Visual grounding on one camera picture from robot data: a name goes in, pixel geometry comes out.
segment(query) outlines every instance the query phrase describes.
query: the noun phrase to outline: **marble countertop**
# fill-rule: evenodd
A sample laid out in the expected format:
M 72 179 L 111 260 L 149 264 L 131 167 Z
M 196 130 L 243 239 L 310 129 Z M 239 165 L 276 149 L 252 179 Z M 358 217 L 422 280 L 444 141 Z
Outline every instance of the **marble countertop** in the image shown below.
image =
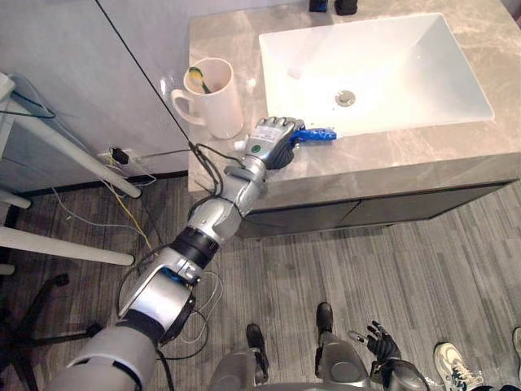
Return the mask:
M 256 209 L 456 187 L 521 177 L 521 31 L 499 0 L 363 0 L 358 13 L 307 11 L 307 2 L 211 15 L 190 22 L 190 63 L 205 57 L 231 62 L 244 127 L 218 140 L 197 126 L 190 136 L 222 152 L 267 116 L 258 36 L 262 33 L 389 16 L 440 12 L 493 108 L 491 121 L 437 125 L 343 137 L 303 146 L 284 169 L 269 172 Z M 225 161 L 215 159 L 223 168 Z M 211 182 L 190 155 L 189 192 L 198 199 Z

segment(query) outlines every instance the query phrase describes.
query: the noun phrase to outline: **plug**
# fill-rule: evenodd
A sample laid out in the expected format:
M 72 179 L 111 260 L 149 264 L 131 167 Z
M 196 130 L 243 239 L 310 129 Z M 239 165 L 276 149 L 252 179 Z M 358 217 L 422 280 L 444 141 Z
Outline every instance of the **plug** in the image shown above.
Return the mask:
M 127 155 L 121 148 L 111 149 L 112 159 L 117 161 L 121 165 L 127 165 L 129 163 L 129 155 Z

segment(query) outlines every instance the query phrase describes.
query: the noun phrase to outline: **gray wall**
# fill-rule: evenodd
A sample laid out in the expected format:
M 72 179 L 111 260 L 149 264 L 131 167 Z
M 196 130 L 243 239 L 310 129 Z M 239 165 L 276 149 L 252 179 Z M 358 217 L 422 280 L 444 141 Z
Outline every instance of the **gray wall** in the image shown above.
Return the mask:
M 291 0 L 101 0 L 164 98 L 187 66 L 188 22 L 197 15 Z M 29 78 L 75 134 L 96 153 L 109 146 L 140 155 L 185 143 L 172 118 L 112 32 L 94 0 L 2 0 L 0 71 Z M 43 171 L 0 163 L 0 186 L 27 191 L 94 180 L 20 128 L 5 156 Z M 184 170 L 187 154 L 147 160 L 155 173 Z

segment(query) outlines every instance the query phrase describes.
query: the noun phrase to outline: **white table leg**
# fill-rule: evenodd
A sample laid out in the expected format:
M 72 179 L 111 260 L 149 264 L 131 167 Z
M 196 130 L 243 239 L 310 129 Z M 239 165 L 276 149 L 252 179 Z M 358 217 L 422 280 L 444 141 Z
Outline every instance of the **white table leg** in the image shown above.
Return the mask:
M 9 108 L 13 112 L 22 112 L 24 114 L 31 114 L 29 110 L 19 105 L 13 99 L 9 101 Z M 31 116 L 17 116 L 15 121 L 27 129 L 29 132 L 37 136 L 39 139 L 48 143 L 64 155 L 76 161 L 79 165 L 88 169 L 91 173 L 96 174 L 101 179 L 111 183 L 118 189 L 124 191 L 133 198 L 138 198 L 141 195 L 141 190 L 136 186 L 127 182 L 120 175 L 102 165 L 99 161 L 91 155 L 83 151 L 76 144 L 68 141 L 60 133 L 56 132 L 50 126 L 47 126 L 43 121 L 33 118 Z
M 0 189 L 0 202 L 5 202 L 6 204 L 14 205 L 23 209 L 27 209 L 29 206 L 31 206 L 31 201 L 22 197 L 18 197 L 17 195 L 11 194 L 10 192 L 4 191 L 2 189 Z
M 5 226 L 0 226 L 0 246 L 114 265 L 128 266 L 134 262 L 132 255 L 30 234 Z

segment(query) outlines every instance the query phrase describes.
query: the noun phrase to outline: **white sneaker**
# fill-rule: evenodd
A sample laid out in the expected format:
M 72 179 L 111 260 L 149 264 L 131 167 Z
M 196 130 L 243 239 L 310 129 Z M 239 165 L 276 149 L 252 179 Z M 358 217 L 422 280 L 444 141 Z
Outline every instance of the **white sneaker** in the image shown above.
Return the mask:
M 447 391 L 470 391 L 483 385 L 483 377 L 471 372 L 453 344 L 436 346 L 434 364 Z
M 519 356 L 519 381 L 521 381 L 521 327 L 515 328 L 514 334 L 512 334 L 512 342 Z

